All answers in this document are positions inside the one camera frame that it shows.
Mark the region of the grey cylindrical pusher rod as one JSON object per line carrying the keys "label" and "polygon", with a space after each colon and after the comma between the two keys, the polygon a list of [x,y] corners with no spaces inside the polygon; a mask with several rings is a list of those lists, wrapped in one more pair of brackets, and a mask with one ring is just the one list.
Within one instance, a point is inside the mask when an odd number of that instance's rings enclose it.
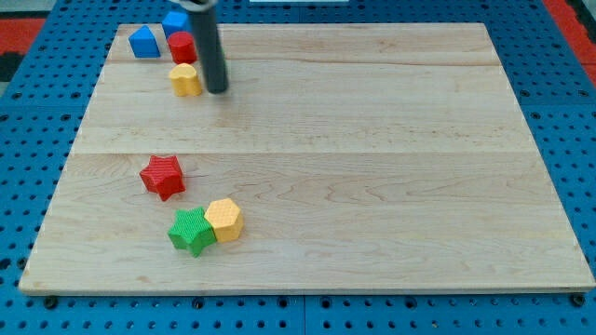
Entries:
{"label": "grey cylindrical pusher rod", "polygon": [[228,74],[217,26],[217,1],[175,0],[175,3],[189,16],[208,92],[224,93],[228,89]]}

